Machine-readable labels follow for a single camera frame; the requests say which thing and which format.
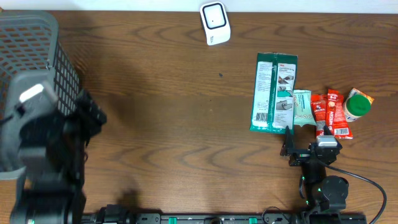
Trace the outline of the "red stick sachet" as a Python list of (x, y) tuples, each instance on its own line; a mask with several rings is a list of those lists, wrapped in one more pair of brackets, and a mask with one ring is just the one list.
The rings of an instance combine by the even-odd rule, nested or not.
[(343, 111), (343, 95), (339, 94), (337, 90), (328, 90), (326, 125), (335, 138), (353, 139)]

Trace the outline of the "light green wipes pack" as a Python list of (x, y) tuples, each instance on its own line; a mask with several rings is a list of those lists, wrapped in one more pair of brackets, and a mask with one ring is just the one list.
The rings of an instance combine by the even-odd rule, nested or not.
[(311, 91), (294, 90), (294, 125), (316, 125), (311, 108)]

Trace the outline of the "red snack bag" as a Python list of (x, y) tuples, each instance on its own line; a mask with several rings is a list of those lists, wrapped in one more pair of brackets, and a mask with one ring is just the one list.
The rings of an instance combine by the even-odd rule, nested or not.
[(324, 127), (326, 125), (326, 102), (326, 95), (311, 96), (311, 108), (316, 122), (316, 137), (324, 135)]

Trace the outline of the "green lid jar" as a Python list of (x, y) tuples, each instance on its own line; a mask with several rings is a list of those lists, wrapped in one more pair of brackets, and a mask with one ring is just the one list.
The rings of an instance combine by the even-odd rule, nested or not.
[(363, 95), (357, 94), (348, 98), (343, 104), (343, 111), (347, 122), (353, 122), (369, 113), (370, 101)]

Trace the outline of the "small orange box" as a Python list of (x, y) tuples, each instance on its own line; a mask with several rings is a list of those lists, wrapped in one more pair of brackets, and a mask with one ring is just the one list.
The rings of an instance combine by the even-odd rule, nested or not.
[(370, 104), (372, 104), (373, 101), (374, 101), (374, 98), (373, 98), (373, 97), (371, 97), (371, 96), (365, 94), (364, 92), (358, 90), (357, 88), (353, 88), (353, 89), (349, 92), (348, 98), (351, 98), (351, 97), (354, 96), (354, 95), (362, 95), (363, 97), (365, 97), (365, 98), (368, 99), (368, 101), (370, 102)]

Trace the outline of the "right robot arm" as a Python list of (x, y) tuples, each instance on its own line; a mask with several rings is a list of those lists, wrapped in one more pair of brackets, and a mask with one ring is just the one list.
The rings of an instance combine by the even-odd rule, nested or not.
[(294, 145), (291, 130), (285, 128), (280, 154), (289, 157), (290, 166), (301, 168), (299, 193), (307, 201), (307, 208), (292, 215), (289, 223), (343, 223), (341, 211), (346, 208), (349, 183), (342, 177), (326, 174), (326, 167), (336, 161), (342, 145), (328, 128), (324, 131), (306, 149), (299, 149)]

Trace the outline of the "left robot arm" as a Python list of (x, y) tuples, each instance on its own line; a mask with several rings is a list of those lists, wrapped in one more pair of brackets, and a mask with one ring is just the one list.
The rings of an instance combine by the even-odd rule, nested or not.
[(17, 181), (10, 222), (81, 223), (85, 147), (101, 132), (107, 117), (86, 90), (79, 92), (69, 115), (57, 109), (53, 90), (44, 88), (34, 99), (34, 115), (19, 131), (17, 155), (25, 172)]

